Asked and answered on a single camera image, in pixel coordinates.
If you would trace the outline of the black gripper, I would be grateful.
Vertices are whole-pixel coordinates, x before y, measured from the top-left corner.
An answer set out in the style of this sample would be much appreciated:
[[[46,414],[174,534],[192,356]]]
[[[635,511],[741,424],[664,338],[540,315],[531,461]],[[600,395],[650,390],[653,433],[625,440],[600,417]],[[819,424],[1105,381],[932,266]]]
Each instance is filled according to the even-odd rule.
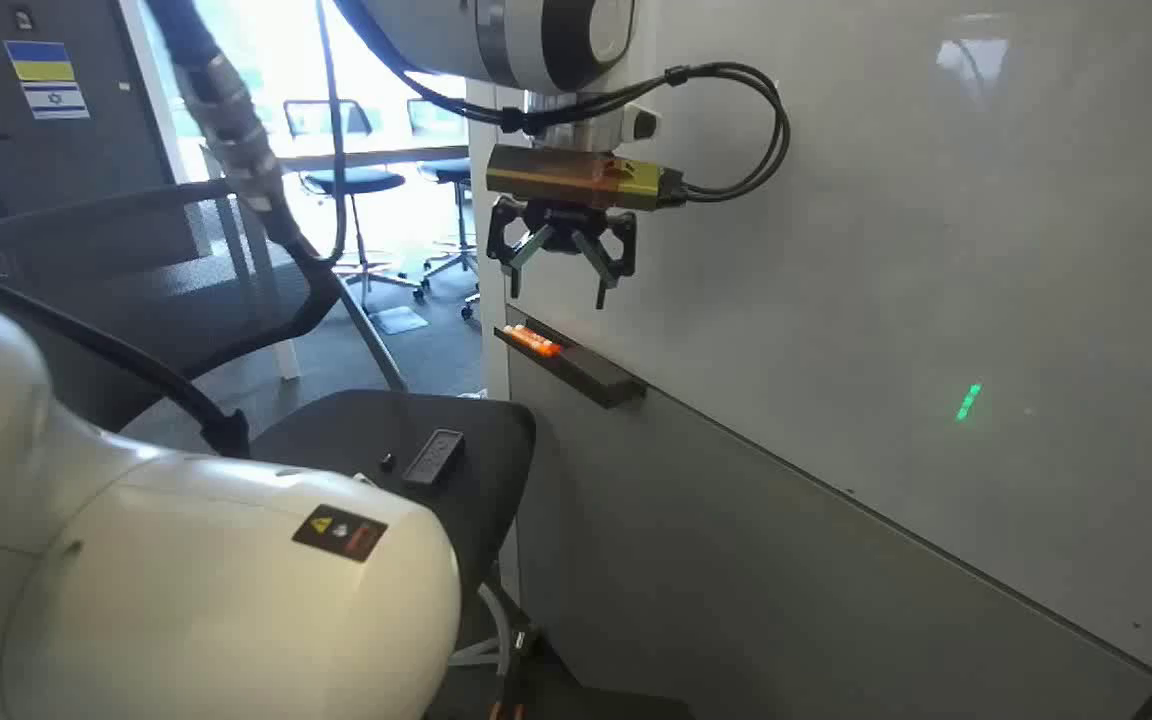
[[[595,270],[595,312],[604,312],[607,293],[622,284],[622,271],[635,270],[635,218],[633,212],[604,212],[604,208],[575,208],[575,206],[547,206],[547,200],[497,200],[487,218],[487,257],[503,266],[507,295],[519,295],[526,266],[531,248],[514,248],[503,241],[507,224],[526,224],[546,254],[575,257],[587,245],[587,266]]]

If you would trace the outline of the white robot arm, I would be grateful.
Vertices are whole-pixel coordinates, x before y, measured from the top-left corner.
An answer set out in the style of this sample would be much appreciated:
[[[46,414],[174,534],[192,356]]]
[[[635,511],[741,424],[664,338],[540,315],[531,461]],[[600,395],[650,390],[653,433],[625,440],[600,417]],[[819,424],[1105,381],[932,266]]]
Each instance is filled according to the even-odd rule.
[[[358,393],[361,461],[466,440],[431,483],[174,454],[65,407],[16,305],[0,284],[0,720],[430,720],[536,419]]]

